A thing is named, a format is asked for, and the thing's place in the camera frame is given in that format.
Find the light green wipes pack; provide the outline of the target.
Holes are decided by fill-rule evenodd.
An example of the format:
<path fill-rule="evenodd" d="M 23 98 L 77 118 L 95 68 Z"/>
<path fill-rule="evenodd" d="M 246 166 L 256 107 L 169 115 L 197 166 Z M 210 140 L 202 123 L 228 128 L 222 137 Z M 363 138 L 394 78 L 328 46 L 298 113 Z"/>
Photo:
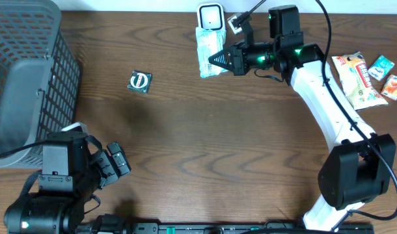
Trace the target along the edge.
<path fill-rule="evenodd" d="M 226 69 L 212 65 L 208 62 L 210 56 L 220 52 L 226 39 L 225 30 L 209 30 L 197 27 L 195 29 L 197 39 L 197 55 L 200 76 L 205 79 L 213 75 L 226 72 Z"/>

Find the orange tissue pack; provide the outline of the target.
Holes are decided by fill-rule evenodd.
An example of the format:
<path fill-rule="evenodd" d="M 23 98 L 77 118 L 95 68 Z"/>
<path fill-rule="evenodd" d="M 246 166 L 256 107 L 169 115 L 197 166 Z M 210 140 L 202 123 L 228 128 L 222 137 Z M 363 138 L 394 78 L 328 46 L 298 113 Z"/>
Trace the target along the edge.
<path fill-rule="evenodd" d="M 381 94 L 396 101 L 397 100 L 397 76 L 389 75 L 387 78 Z"/>

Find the white blue snack bag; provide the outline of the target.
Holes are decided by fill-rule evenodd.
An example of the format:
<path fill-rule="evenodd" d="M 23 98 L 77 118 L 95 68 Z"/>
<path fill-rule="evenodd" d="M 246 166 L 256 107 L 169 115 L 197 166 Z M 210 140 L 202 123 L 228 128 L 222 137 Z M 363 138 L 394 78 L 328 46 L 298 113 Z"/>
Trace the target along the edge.
<path fill-rule="evenodd" d="M 372 86 L 365 59 L 360 51 L 332 57 L 345 97 L 358 111 L 370 107 L 388 105 L 388 102 Z"/>

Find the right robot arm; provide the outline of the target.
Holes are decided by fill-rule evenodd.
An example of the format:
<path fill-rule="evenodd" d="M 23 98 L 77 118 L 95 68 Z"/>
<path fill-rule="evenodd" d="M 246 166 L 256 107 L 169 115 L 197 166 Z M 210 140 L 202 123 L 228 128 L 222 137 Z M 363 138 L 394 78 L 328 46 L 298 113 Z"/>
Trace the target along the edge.
<path fill-rule="evenodd" d="M 337 85 L 327 63 L 328 52 L 307 44 L 295 5 L 270 8 L 271 41 L 254 41 L 250 12 L 228 20 L 243 40 L 209 57 L 234 75 L 273 69 L 304 100 L 326 139 L 329 156 L 318 174 L 320 197 L 293 233 L 337 233 L 351 215 L 386 193 L 397 177 L 392 169 L 396 144 L 364 122 Z"/>

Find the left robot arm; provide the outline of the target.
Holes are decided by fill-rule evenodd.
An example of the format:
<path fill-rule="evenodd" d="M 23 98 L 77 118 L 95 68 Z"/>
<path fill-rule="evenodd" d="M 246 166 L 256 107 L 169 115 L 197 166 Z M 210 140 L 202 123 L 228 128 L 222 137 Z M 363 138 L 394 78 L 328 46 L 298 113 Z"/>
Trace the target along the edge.
<path fill-rule="evenodd" d="M 103 147 L 81 122 L 48 134 L 42 145 L 42 169 L 5 211 L 8 233 L 76 233 L 95 192 L 131 172 L 121 145 Z"/>

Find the green tissue pack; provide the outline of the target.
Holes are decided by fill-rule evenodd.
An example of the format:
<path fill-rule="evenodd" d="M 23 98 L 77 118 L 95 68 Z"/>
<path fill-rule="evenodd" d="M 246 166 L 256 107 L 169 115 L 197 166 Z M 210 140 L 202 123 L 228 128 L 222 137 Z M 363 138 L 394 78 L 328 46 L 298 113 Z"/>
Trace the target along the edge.
<path fill-rule="evenodd" d="M 368 69 L 371 77 L 377 81 L 381 81 L 394 67 L 394 63 L 388 58 L 380 55 L 377 60 Z"/>

